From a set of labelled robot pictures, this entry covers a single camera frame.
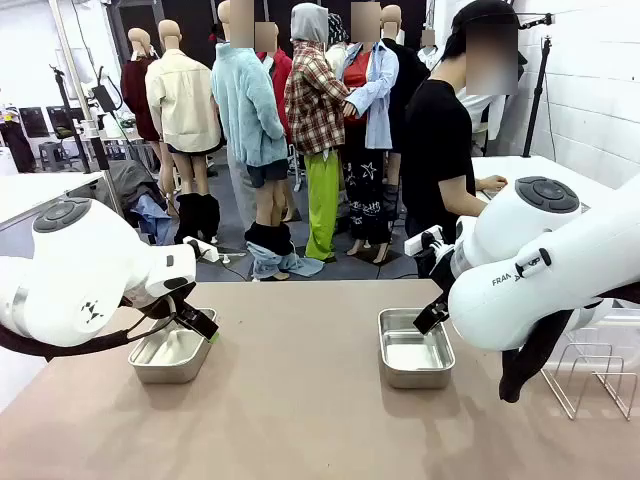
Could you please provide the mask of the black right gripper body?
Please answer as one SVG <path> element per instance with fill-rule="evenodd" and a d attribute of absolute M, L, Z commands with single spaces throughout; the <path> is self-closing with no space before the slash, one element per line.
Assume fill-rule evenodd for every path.
<path fill-rule="evenodd" d="M 430 248 L 433 251 L 433 265 L 430 267 L 429 276 L 442 290 L 439 300 L 447 300 L 449 291 L 454 284 L 454 275 L 451 271 L 454 246 L 432 243 Z"/>

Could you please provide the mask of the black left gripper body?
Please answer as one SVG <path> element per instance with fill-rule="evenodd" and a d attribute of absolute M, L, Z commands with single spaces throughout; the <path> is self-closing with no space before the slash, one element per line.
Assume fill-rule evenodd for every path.
<path fill-rule="evenodd" d="M 158 298 L 142 287 L 132 289 L 130 306 L 155 320 L 169 317 L 171 313 L 175 313 L 180 319 L 193 320 L 197 316 L 197 310 L 187 303 L 186 299 L 195 286 L 196 283 L 191 282 Z"/>

